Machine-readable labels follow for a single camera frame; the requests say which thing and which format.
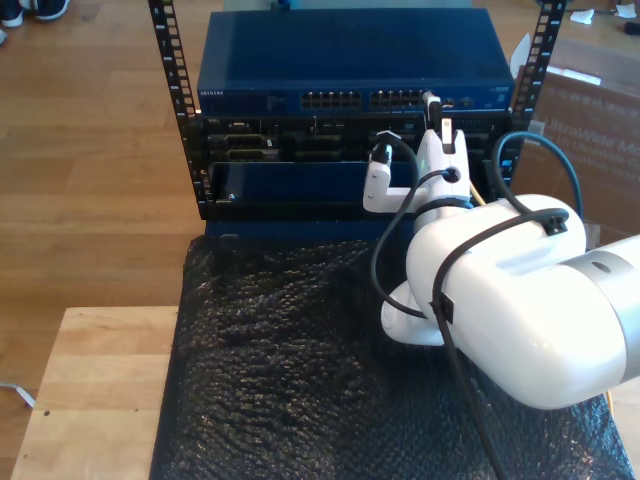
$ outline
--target black bubble wrap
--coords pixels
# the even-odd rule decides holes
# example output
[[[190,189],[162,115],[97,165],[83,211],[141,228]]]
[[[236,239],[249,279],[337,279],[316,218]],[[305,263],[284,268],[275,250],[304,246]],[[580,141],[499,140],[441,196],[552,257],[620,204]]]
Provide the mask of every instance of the black bubble wrap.
[[[444,350],[384,335],[371,246],[192,243],[153,480],[494,478]],[[509,478],[634,478],[604,397],[534,410],[465,365]]]

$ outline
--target blue panel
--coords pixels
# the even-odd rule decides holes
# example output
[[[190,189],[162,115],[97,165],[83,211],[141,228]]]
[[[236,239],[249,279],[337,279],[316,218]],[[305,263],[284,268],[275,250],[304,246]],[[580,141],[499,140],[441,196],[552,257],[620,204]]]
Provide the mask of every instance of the blue panel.
[[[237,202],[361,203],[367,167],[366,162],[231,163],[217,164],[214,177],[223,176],[222,198]],[[391,178],[392,186],[408,187],[409,164],[392,163]]]
[[[381,220],[345,222],[207,222],[207,236],[239,236],[242,238],[275,240],[347,241],[377,240],[391,221],[391,215]],[[398,227],[401,238],[413,236],[413,220]]]

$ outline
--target cardboard box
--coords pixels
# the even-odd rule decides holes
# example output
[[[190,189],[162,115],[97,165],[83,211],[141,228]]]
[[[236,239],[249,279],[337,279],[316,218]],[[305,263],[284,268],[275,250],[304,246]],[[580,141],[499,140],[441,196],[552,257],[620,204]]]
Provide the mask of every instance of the cardboard box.
[[[548,73],[530,128],[556,143],[573,163],[585,220],[600,227],[599,240],[590,246],[640,234],[640,59],[559,41],[551,64],[602,80],[598,86]],[[523,146],[513,189],[574,204],[558,160],[530,142]]]

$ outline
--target wooden table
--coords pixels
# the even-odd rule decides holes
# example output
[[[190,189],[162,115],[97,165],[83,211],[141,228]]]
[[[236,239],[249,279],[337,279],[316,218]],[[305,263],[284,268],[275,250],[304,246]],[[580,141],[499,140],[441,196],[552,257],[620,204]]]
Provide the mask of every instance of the wooden table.
[[[13,480],[148,480],[177,311],[65,312]]]

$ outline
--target blue network switch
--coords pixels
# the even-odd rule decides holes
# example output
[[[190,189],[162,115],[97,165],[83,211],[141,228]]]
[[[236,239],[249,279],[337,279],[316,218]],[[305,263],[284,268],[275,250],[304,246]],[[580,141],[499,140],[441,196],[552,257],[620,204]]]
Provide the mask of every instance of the blue network switch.
[[[509,107],[513,79],[484,9],[212,13],[205,117],[349,116]]]

